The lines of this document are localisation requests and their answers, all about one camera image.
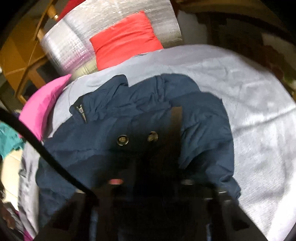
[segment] black cable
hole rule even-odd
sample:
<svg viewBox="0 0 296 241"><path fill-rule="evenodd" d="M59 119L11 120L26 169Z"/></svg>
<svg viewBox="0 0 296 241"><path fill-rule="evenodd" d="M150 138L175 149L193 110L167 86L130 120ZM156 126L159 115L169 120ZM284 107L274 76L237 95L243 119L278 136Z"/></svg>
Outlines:
<svg viewBox="0 0 296 241"><path fill-rule="evenodd" d="M42 158L56 170L65 180L70 182L73 186L77 187L79 190L83 191L88 197L97 198L96 195L84 186L81 182L75 179L70 173L67 172L45 149L45 147L38 141L38 139L32 134L32 132L14 115L6 112L4 109L0 108L0 121L5 122L10 125L18 133L20 133L34 148Z"/></svg>

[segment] jacket zipper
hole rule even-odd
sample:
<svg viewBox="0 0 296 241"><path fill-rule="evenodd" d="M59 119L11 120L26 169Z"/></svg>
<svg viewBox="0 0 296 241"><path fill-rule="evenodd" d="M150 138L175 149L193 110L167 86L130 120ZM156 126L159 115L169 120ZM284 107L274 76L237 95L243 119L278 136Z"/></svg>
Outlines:
<svg viewBox="0 0 296 241"><path fill-rule="evenodd" d="M83 107L82 105L80 105L79 107L76 106L76 109L79 111L79 113L82 115L82 118L84 119L84 122L86 123L86 116L85 116L85 113L84 113L84 110L83 110Z"/></svg>

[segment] red pillow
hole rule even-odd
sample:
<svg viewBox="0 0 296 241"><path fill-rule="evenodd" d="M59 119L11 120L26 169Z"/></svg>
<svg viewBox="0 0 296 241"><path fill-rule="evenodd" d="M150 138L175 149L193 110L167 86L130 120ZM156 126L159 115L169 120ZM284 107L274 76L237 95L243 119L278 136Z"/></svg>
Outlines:
<svg viewBox="0 0 296 241"><path fill-rule="evenodd" d="M90 39L98 70L141 54L163 49L144 11L134 13Z"/></svg>
<svg viewBox="0 0 296 241"><path fill-rule="evenodd" d="M60 21L68 12L70 12L73 8L77 7L80 3L83 3L85 0L69 0L59 15L57 21Z"/></svg>

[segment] silver foil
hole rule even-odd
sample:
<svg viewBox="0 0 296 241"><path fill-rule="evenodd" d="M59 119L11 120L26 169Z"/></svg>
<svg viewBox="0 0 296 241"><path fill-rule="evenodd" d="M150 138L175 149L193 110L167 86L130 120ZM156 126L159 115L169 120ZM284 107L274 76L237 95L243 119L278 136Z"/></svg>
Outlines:
<svg viewBox="0 0 296 241"><path fill-rule="evenodd" d="M98 71L89 39L124 17L144 10L164 48L182 44L169 0L86 0L60 20L41 41L63 74L73 78Z"/></svg>

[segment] bed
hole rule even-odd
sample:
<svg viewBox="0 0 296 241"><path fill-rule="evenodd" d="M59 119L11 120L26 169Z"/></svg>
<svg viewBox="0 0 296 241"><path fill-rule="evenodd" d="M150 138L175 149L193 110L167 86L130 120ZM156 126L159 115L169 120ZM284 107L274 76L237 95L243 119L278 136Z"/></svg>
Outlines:
<svg viewBox="0 0 296 241"><path fill-rule="evenodd" d="M232 51L185 45L138 55L69 84L50 115L47 137L69 117L78 97L117 74L129 85L162 73L191 77L201 91L221 98L234 138L234 178L242 190L239 205L269 241L282 241L296 223L296 104L267 69ZM19 186L21 220L38 232L38 154L26 144Z"/></svg>

